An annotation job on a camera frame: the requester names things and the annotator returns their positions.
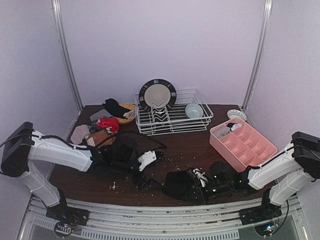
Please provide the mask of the brown underwear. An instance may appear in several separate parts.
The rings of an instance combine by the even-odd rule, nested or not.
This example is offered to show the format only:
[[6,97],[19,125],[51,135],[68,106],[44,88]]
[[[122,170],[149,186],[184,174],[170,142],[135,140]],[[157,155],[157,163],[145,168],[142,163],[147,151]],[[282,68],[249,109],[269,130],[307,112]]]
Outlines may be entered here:
[[[93,134],[91,134],[87,139],[86,139],[86,143],[88,146],[90,147],[95,147],[96,145],[98,145],[100,142],[102,142],[104,139],[112,136],[113,134],[109,134],[107,131],[105,130],[101,130],[98,132],[95,132]],[[108,140],[106,140],[104,143],[102,143],[99,147],[102,148],[104,146],[110,146],[112,145],[114,142],[116,141],[116,137],[112,137]]]

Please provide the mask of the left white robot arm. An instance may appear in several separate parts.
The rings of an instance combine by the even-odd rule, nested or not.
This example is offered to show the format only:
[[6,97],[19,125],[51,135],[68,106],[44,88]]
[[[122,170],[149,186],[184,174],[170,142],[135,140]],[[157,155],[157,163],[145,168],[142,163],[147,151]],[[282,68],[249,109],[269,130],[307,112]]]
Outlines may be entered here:
[[34,161],[66,166],[84,173],[129,174],[138,189],[159,186],[159,183],[145,176],[145,168],[165,158],[167,147],[160,141],[147,136],[156,143],[155,149],[140,153],[137,143],[124,132],[88,138],[86,145],[76,145],[56,135],[43,135],[33,128],[31,122],[24,122],[3,143],[0,162],[1,175],[18,178],[38,197],[47,211],[56,219],[67,220],[71,216],[62,190],[52,185],[37,169]]

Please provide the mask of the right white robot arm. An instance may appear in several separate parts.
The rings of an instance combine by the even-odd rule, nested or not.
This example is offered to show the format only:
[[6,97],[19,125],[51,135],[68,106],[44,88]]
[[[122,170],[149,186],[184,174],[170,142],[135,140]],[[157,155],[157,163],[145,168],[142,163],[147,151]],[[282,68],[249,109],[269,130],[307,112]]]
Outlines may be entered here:
[[186,199],[205,204],[227,194],[250,196],[274,180],[283,180],[263,193],[264,208],[278,208],[307,182],[320,178],[320,139],[297,131],[291,142],[279,153],[258,166],[249,165],[237,172],[226,162],[215,162],[208,173],[189,168],[192,180]]

